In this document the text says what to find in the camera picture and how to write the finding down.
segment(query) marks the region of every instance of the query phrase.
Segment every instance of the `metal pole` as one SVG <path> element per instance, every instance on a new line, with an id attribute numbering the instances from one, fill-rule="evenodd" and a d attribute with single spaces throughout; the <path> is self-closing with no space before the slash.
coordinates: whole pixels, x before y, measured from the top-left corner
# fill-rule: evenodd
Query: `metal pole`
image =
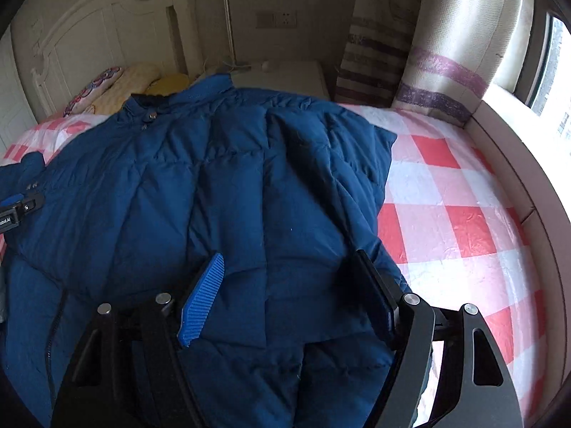
<path id="1" fill-rule="evenodd" d="M 234 48 L 234 35 L 232 34 L 232 18 L 230 17 L 230 0 L 224 0 L 224 15 L 226 17 L 226 32 L 228 33 L 228 46 L 232 64 L 236 65 L 236 49 Z"/>

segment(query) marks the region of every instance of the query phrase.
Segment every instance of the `window sill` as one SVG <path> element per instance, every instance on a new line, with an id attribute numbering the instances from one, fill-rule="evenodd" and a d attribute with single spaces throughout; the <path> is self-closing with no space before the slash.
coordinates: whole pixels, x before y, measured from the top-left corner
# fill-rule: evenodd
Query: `window sill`
<path id="1" fill-rule="evenodd" d="M 526 192 L 520 217 L 544 291 L 547 360 L 545 409 L 571 370 L 571 157 L 527 106 L 492 85 L 473 119 L 489 135 Z"/>
<path id="2" fill-rule="evenodd" d="M 541 128 L 541 119 L 531 109 L 497 85 L 484 95 L 487 103 L 515 132 L 537 160 L 571 220 L 571 156 L 560 148 L 557 138 Z"/>

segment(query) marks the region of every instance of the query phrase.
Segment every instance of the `pillow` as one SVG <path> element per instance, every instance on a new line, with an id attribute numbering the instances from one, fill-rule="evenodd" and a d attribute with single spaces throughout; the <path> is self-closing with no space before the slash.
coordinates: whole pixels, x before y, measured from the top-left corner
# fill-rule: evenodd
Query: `pillow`
<path id="1" fill-rule="evenodd" d="M 113 88 L 97 98 L 90 108 L 93 114 L 111 115 L 121 110 L 123 103 L 132 93 L 144 93 L 153 80 L 161 76 L 161 71 L 154 64 L 142 62 L 125 69 L 121 78 Z"/>
<path id="2" fill-rule="evenodd" d="M 154 81 L 146 90 L 145 95 L 168 96 L 186 90 L 190 86 L 190 78 L 186 74 L 173 74 Z"/>
<path id="3" fill-rule="evenodd" d="M 50 121 L 53 121 L 53 120 L 56 120 L 56 119 L 61 119 L 61 118 L 63 118 L 63 117 L 65 117 L 65 116 L 64 116 L 64 111 L 58 111 L 58 112 L 54 112 L 54 113 L 53 113 L 52 115 L 50 115 L 50 116 L 47 116 L 47 118 L 45 118 L 45 119 L 40 119 L 40 120 L 38 121 L 38 123 L 39 123 L 39 124 L 44 124 L 45 122 L 50 122 Z"/>
<path id="4" fill-rule="evenodd" d="M 87 86 L 79 92 L 64 109 L 64 117 L 70 114 L 79 114 L 99 98 L 106 90 L 111 87 L 125 70 L 122 67 L 110 67 L 103 71 L 96 78 L 87 84 Z"/>

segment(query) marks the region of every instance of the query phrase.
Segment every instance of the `quilted puffer panel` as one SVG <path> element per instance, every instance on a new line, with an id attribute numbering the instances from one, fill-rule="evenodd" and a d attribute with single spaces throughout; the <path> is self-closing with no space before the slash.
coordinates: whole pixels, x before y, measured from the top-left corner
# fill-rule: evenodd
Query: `quilted puffer panel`
<path id="1" fill-rule="evenodd" d="M 408 288 L 377 237 L 394 141 L 339 105 L 220 75 L 130 98 L 45 169 L 0 168 L 7 194 L 32 178 L 46 197 L 6 236 L 0 356 L 24 403 L 48 426 L 97 305 L 168 291 L 219 251 L 224 281 L 179 352 L 210 426 L 362 426 L 393 354 L 348 259 L 364 249 Z"/>

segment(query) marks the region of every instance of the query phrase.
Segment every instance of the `yellow pillow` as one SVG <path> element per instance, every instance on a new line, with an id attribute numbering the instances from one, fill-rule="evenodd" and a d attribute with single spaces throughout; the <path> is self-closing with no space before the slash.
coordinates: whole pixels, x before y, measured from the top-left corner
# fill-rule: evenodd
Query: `yellow pillow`
<path id="1" fill-rule="evenodd" d="M 160 76 L 159 68 L 149 62 L 128 67 L 109 90 L 91 103 L 90 109 L 93 114 L 115 114 L 132 93 L 143 93 Z"/>
<path id="2" fill-rule="evenodd" d="M 181 92 L 190 86 L 190 79 L 186 74 L 173 74 L 154 81 L 146 90 L 145 95 L 168 96 Z"/>

